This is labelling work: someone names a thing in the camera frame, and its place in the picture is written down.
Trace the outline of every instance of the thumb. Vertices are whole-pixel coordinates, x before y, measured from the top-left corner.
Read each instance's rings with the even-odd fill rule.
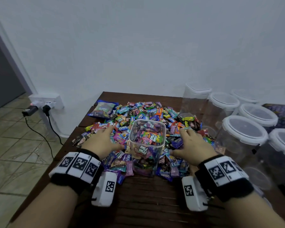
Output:
[[[175,149],[175,150],[171,150],[170,151],[170,154],[173,156],[173,157],[178,157],[178,158],[182,158],[184,159],[184,150],[182,149]]]
[[[125,145],[119,143],[112,143],[112,150],[122,150],[125,149]]]

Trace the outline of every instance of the forearm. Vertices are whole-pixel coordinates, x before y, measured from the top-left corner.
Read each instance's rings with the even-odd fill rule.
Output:
[[[48,184],[13,222],[11,228],[66,228],[78,195],[68,186]]]
[[[224,206],[234,227],[285,228],[285,221],[256,192],[244,198],[231,198]]]

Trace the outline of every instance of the black plug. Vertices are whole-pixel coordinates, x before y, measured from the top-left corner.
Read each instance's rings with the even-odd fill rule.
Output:
[[[31,116],[31,115],[33,115],[37,111],[38,111],[38,107],[37,106],[30,105],[27,109],[22,111],[22,115],[23,115],[23,117]]]
[[[49,107],[48,105],[45,105],[44,107],[42,107],[42,111],[46,114],[47,117],[49,117],[50,109],[51,107]]]

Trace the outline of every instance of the person's left hand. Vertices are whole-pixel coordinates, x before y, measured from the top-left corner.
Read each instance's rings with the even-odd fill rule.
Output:
[[[96,134],[91,135],[91,137],[82,144],[81,148],[97,154],[100,160],[107,157],[114,150],[125,149],[124,145],[111,142],[110,134],[113,129],[114,126],[109,126],[108,128],[98,130]]]

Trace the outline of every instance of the wristband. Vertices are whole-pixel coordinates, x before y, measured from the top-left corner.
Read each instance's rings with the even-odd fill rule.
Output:
[[[71,187],[78,195],[97,184],[104,168],[99,157],[87,149],[69,152],[49,173],[51,183]]]
[[[242,198],[253,192],[248,175],[232,160],[217,155],[198,165],[195,176],[207,195],[216,195],[222,202]]]

